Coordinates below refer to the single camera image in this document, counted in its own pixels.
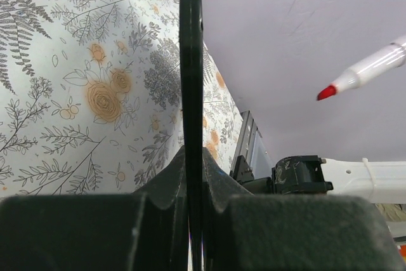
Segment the floral wallpaper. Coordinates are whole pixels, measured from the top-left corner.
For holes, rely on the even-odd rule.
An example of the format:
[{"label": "floral wallpaper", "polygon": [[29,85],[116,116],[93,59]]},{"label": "floral wallpaper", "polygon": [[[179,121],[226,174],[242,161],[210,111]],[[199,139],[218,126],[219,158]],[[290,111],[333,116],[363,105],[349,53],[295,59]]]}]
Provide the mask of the floral wallpaper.
[{"label": "floral wallpaper", "polygon": [[[183,144],[179,0],[0,0],[0,198],[133,192]],[[242,119],[204,48],[204,143]]]}]

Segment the white marker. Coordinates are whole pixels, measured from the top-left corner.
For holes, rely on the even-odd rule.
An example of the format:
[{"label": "white marker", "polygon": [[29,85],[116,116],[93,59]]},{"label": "white marker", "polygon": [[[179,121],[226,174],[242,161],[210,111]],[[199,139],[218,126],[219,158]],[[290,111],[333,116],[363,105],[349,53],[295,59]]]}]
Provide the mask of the white marker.
[{"label": "white marker", "polygon": [[402,66],[405,62],[406,36],[402,36],[373,55],[347,68],[343,74],[318,94],[317,100],[323,100],[347,89],[359,88],[382,73]]}]

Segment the gray wall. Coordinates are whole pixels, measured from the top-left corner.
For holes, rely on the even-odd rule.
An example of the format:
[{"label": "gray wall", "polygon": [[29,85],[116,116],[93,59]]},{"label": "gray wall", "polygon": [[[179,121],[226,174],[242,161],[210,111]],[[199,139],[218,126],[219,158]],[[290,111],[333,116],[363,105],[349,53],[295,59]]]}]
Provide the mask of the gray wall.
[{"label": "gray wall", "polygon": [[406,34],[406,0],[204,0],[204,23],[272,159],[406,160],[406,66],[315,101],[347,66]]}]

